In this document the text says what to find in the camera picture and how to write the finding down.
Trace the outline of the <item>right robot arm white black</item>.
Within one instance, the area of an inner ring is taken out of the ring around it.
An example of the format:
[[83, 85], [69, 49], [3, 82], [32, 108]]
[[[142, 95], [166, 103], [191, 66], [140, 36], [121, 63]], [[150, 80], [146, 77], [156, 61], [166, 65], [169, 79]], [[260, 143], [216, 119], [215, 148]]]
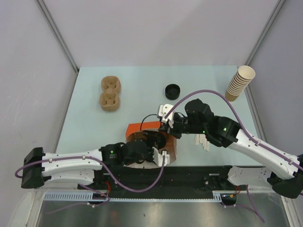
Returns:
[[159, 131], [176, 139], [182, 134], [203, 134], [206, 140], [217, 147], [238, 151], [255, 161], [261, 167], [229, 166], [218, 178], [224, 190], [235, 186], [252, 185], [271, 188], [274, 192], [290, 199], [296, 199], [303, 191], [303, 157], [290, 155], [265, 143], [240, 124], [228, 117], [216, 116], [209, 105], [195, 99], [185, 105], [186, 116], [173, 111], [173, 106], [160, 105], [157, 116], [163, 125]]

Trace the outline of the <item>orange paper bag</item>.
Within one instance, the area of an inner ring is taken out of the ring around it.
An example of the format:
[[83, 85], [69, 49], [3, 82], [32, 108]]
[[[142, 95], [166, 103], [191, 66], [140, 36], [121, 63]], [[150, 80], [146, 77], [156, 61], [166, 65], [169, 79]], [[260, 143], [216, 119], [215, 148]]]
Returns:
[[165, 165], [177, 160], [177, 139], [166, 132], [159, 131], [161, 123], [158, 121], [130, 123], [125, 132], [126, 143], [145, 142], [144, 148], [124, 153], [123, 165], [130, 168], [153, 169], [162, 166], [162, 157], [165, 156]]

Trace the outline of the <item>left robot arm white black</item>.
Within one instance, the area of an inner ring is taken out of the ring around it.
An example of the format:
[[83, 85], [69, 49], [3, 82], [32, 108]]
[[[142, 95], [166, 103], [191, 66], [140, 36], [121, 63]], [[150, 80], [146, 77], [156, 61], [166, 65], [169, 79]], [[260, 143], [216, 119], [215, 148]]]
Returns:
[[110, 166], [129, 166], [149, 162], [163, 169], [170, 162], [164, 135], [144, 131], [144, 139], [108, 144], [98, 149], [72, 154], [45, 153], [42, 147], [32, 149], [24, 158], [23, 166], [15, 172], [21, 188], [36, 189], [46, 182], [75, 183], [101, 188], [103, 175], [97, 173]]

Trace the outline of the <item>stack of black lids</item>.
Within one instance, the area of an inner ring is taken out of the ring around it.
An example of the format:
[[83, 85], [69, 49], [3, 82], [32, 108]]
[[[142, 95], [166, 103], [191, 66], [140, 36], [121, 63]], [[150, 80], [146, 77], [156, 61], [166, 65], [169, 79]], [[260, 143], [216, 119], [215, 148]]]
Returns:
[[165, 87], [165, 97], [169, 100], [176, 100], [180, 95], [180, 87], [177, 84], [169, 84]]

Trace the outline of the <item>stack of paper cups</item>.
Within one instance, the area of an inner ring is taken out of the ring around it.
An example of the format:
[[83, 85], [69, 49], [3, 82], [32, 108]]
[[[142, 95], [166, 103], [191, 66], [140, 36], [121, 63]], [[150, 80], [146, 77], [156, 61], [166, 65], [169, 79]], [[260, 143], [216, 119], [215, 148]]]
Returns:
[[255, 75], [256, 73], [252, 67], [247, 65], [240, 66], [227, 86], [225, 98], [230, 102], [235, 101], [255, 78]]

